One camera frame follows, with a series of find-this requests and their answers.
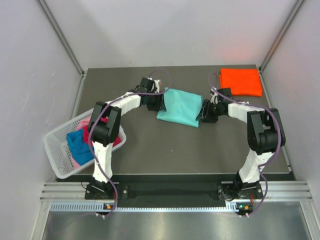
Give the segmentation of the teal t-shirt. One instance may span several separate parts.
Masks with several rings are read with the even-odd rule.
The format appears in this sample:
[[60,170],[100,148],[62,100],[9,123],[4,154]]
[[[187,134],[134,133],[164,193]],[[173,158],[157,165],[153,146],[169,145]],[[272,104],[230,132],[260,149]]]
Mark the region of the teal t-shirt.
[[161,121],[198,128],[199,120],[196,118],[202,109],[202,104],[203,97],[201,95],[171,88],[164,93],[166,110],[159,111],[156,118]]

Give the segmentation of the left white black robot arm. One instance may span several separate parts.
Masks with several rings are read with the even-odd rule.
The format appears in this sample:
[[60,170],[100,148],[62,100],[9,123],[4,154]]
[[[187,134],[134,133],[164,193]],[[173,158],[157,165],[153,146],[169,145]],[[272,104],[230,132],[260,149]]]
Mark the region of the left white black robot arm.
[[121,118],[141,106],[146,106],[149,111],[166,110],[160,82],[144,77],[134,89],[116,99],[95,104],[88,125],[88,144],[93,148],[93,179],[98,182],[96,192],[102,198],[109,198],[114,191],[113,185],[108,182],[113,176],[112,151],[120,133]]

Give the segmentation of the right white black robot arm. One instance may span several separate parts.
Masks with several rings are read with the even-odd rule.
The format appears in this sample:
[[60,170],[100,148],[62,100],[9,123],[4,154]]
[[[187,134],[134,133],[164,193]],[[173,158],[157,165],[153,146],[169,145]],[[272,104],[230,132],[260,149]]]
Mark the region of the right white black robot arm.
[[246,123],[249,153],[242,168],[233,180],[233,192],[245,198],[259,183],[260,173],[275,158],[286,143],[279,111],[233,99],[230,88],[210,90],[211,99],[205,99],[197,120],[216,123],[227,116]]

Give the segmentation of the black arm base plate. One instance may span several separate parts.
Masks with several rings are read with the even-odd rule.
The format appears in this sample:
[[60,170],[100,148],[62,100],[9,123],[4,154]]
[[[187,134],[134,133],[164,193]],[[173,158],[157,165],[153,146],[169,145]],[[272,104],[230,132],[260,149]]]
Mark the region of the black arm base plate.
[[85,188],[86,200],[135,200],[138,197],[208,196],[213,200],[259,200],[258,181],[242,184],[212,174],[196,175],[115,175],[108,183],[91,179]]

